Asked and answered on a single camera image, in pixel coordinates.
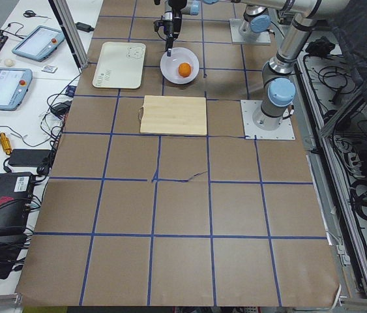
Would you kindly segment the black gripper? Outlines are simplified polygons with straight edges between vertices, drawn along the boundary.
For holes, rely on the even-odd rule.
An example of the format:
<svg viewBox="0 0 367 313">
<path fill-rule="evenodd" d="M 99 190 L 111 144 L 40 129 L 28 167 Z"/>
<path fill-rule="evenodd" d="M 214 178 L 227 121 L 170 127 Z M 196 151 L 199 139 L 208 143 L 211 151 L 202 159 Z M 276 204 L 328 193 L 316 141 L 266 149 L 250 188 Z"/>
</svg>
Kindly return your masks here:
<svg viewBox="0 0 367 313">
<path fill-rule="evenodd" d="M 174 38 L 178 38 L 181 32 L 182 13 L 181 11 L 166 11 L 163 15 L 163 28 L 166 36 L 165 53 L 171 56 Z"/>
</svg>

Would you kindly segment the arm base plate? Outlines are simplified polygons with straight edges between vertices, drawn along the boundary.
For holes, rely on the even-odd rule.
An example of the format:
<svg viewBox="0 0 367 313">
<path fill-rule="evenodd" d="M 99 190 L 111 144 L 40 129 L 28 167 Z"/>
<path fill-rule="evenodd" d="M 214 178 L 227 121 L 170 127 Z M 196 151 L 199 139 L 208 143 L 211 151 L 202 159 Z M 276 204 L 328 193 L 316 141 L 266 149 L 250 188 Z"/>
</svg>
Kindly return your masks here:
<svg viewBox="0 0 367 313">
<path fill-rule="evenodd" d="M 230 19 L 231 41 L 233 44 L 270 45 L 268 29 L 269 18 L 254 18 L 251 22 L 244 19 Z"/>
<path fill-rule="evenodd" d="M 268 117 L 261 111 L 261 100 L 241 100 L 244 137 L 247 140 L 295 140 L 289 109 L 281 117 Z"/>
</svg>

